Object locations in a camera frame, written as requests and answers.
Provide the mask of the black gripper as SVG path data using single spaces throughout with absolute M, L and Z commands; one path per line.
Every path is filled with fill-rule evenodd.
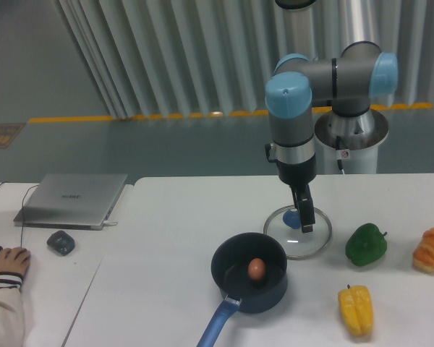
M 278 177 L 291 186 L 294 207 L 299 212 L 302 233 L 310 233 L 315 224 L 315 210 L 310 188 L 305 187 L 302 192 L 297 192 L 296 187 L 308 185 L 317 175 L 316 157 L 298 164 L 287 164 L 277 161 Z

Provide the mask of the striped cream sleeve forearm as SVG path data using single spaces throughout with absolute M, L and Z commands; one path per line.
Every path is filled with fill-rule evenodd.
M 17 273 L 0 272 L 0 346 L 22 346 L 25 317 L 21 285 Z

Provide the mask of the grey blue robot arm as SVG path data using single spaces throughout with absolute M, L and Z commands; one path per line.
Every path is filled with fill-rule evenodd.
M 393 94 L 398 85 L 397 58 L 378 44 L 373 3 L 340 1 L 338 6 L 341 55 L 311 60 L 288 54 L 265 86 L 272 136 L 265 155 L 290 187 L 305 233 L 315 224 L 309 188 L 317 173 L 315 146 L 325 148 L 331 173 L 375 173 L 388 122 L 370 102 Z

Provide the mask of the person's hand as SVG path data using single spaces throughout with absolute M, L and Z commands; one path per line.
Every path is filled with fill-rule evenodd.
M 25 277 L 30 266 L 31 253 L 25 248 L 5 248 L 0 251 L 0 274 L 18 275 Z

